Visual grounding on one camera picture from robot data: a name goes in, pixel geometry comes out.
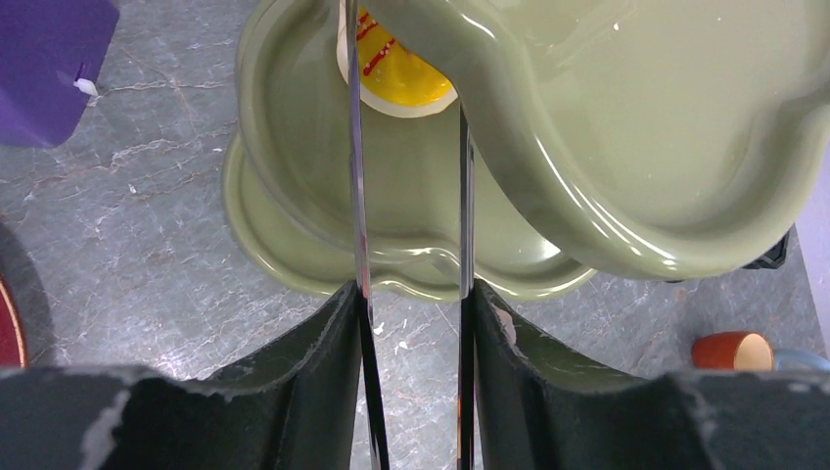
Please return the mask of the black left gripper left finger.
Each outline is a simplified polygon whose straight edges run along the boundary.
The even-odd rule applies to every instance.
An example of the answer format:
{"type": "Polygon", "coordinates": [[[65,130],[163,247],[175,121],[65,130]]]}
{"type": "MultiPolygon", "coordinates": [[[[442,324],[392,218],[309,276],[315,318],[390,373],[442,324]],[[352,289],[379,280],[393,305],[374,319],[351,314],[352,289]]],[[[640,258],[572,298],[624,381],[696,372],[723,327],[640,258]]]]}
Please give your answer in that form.
{"type": "Polygon", "coordinates": [[[344,284],[203,380],[138,365],[5,368],[5,469],[346,469],[360,346],[344,284]]]}

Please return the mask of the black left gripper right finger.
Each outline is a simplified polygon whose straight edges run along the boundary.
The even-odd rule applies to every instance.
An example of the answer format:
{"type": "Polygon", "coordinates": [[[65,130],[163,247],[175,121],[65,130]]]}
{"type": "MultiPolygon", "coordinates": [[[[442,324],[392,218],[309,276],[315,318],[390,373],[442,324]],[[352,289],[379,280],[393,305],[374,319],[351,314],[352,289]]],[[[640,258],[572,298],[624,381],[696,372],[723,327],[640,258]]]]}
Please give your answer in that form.
{"type": "Polygon", "coordinates": [[[487,469],[825,469],[825,372],[623,373],[474,285],[487,469]]]}

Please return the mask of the metal tongs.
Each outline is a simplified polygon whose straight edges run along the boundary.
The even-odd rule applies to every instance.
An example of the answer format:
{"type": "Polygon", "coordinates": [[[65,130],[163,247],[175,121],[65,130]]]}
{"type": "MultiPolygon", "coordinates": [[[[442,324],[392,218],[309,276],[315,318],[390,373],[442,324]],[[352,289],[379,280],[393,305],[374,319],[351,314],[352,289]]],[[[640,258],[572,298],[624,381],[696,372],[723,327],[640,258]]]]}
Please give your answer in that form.
{"type": "MultiPolygon", "coordinates": [[[[371,273],[365,209],[360,85],[358,83],[357,13],[355,1],[345,1],[346,82],[349,115],[349,175],[354,227],[355,283],[354,310],[360,333],[362,370],[371,467],[388,469],[390,457],[376,349],[373,339],[371,273]]],[[[464,115],[459,120],[460,150],[460,326],[457,400],[458,469],[475,466],[475,272],[474,272],[474,151],[471,132],[464,115]]]]}

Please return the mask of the yellow pink donut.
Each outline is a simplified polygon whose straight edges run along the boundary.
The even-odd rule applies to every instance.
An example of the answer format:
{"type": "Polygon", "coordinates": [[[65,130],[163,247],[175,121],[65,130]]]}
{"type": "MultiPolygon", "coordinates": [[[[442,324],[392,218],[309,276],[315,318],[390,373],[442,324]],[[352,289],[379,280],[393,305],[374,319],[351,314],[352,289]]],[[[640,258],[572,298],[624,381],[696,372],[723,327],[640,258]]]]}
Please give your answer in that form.
{"type": "Polygon", "coordinates": [[[458,98],[438,70],[403,48],[364,8],[357,13],[356,46],[361,101],[393,118],[443,112],[458,98]]]}

